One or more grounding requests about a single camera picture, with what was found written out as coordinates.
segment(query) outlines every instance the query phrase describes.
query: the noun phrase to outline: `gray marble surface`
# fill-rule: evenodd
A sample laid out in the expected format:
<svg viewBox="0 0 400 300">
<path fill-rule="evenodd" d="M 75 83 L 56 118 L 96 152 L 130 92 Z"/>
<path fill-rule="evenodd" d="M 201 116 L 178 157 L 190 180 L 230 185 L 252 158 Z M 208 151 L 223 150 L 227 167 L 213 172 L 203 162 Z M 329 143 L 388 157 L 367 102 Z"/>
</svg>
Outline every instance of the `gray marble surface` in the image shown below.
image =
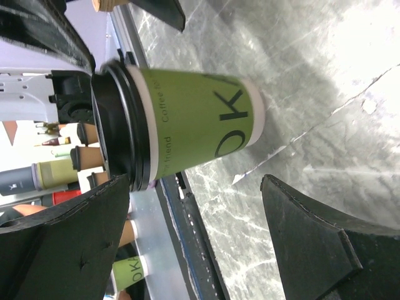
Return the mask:
<svg viewBox="0 0 400 300">
<path fill-rule="evenodd" d="M 266 173 L 400 228 L 400 1 L 181 4 L 183 34 L 132 9 L 150 66 L 247 77 L 270 102 L 254 146 L 187 171 L 231 299 L 284 299 Z"/>
</svg>

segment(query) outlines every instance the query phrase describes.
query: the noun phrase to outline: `green cup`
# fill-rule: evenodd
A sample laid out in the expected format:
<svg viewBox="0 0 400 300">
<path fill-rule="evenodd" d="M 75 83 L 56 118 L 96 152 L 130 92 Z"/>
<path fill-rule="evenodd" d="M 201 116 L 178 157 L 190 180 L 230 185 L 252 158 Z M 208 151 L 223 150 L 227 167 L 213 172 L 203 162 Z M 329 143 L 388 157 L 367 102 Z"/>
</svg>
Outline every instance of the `green cup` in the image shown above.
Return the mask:
<svg viewBox="0 0 400 300">
<path fill-rule="evenodd" d="M 148 268 L 143 256 L 134 256 L 112 265 L 111 280 L 115 292 L 123 291 L 132 284 L 144 279 Z"/>
<path fill-rule="evenodd" d="M 111 170 L 123 165 L 118 171 L 130 175 L 134 189 L 250 146 L 264 129 L 264 99 L 246 79 L 110 62 L 92 86 L 105 160 Z M 118 118 L 111 112 L 118 111 L 117 103 Z M 110 124 L 115 119 L 118 126 Z M 123 147 L 131 150 L 125 162 L 117 159 Z"/>
</svg>

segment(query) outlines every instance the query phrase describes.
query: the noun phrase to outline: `paper cup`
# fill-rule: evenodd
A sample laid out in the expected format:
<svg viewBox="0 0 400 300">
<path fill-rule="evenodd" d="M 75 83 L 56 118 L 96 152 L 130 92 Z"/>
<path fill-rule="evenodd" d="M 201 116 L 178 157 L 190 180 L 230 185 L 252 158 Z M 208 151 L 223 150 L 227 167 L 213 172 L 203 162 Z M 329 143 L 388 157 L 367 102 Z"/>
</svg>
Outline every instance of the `paper cup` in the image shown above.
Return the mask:
<svg viewBox="0 0 400 300">
<path fill-rule="evenodd" d="M 122 291 L 148 275 L 143 256 L 135 256 L 112 264 L 111 279 L 116 292 Z"/>
<path fill-rule="evenodd" d="M 246 79 L 113 61 L 92 90 L 104 159 L 134 190 L 250 146 L 264 129 L 263 97 Z"/>
</svg>

